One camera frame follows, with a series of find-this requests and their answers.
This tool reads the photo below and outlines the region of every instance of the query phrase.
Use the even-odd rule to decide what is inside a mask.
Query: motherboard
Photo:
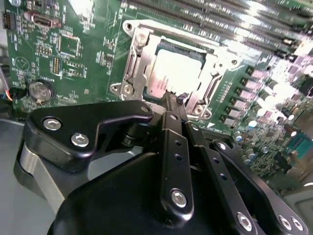
[[[208,140],[266,178],[313,170],[313,4],[6,0],[16,112],[180,96]]]

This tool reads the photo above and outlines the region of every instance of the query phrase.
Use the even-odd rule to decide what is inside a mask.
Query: wire
[[[8,97],[8,99],[9,99],[10,101],[13,101],[13,99],[12,99],[11,96],[10,96],[9,90],[6,90],[6,91],[5,91],[5,94],[6,94],[6,97]]]

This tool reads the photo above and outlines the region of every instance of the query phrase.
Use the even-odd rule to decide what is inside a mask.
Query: black plastic bracket
[[[255,216],[266,234],[309,234],[302,219],[236,156],[237,146],[231,148],[222,141],[214,141],[210,147],[219,152],[229,170],[240,176],[239,180],[247,185],[246,193],[253,198]]]
[[[195,124],[185,124],[190,146],[194,156],[201,158],[204,170],[209,174],[214,183],[223,210],[226,215],[227,224],[232,229],[232,234],[257,235],[258,231],[248,209],[246,208],[234,181],[232,180],[223,159],[217,151],[208,147],[202,131]],[[240,216],[245,216],[246,226],[240,224]]]
[[[182,226],[194,213],[188,141],[182,136],[180,117],[173,112],[163,114],[161,129],[161,217],[165,214],[168,224]]]
[[[23,139],[30,151],[69,172],[77,172],[89,166],[99,145],[105,147],[120,125],[147,123],[153,111],[137,100],[85,104],[77,106],[44,108],[33,111],[28,117]],[[61,124],[58,130],[49,130],[43,122],[54,118]],[[74,134],[88,137],[87,146],[75,146]],[[99,137],[105,139],[99,143]]]

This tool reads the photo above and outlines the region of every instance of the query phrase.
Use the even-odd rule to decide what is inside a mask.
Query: screw hole
[[[181,161],[181,160],[182,160],[182,157],[181,157],[178,153],[175,154],[175,158],[176,158],[178,161]]]
[[[131,31],[131,29],[133,28],[130,23],[127,23],[127,24],[125,25],[125,27],[126,27],[126,30],[127,30],[127,31]]]
[[[181,146],[181,143],[179,141],[175,141],[175,144],[179,147]]]
[[[224,174],[220,174],[220,176],[223,180],[227,180],[227,177]]]
[[[214,161],[215,163],[217,163],[217,164],[220,163],[220,161],[219,161],[218,159],[216,159],[216,158],[213,158],[213,161]]]

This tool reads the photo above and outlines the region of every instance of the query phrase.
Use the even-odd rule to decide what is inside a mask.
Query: cpu socket
[[[110,85],[122,100],[157,102],[166,91],[184,94],[189,118],[209,119],[209,103],[226,70],[240,58],[204,37],[151,20],[123,23],[132,37],[123,81]]]

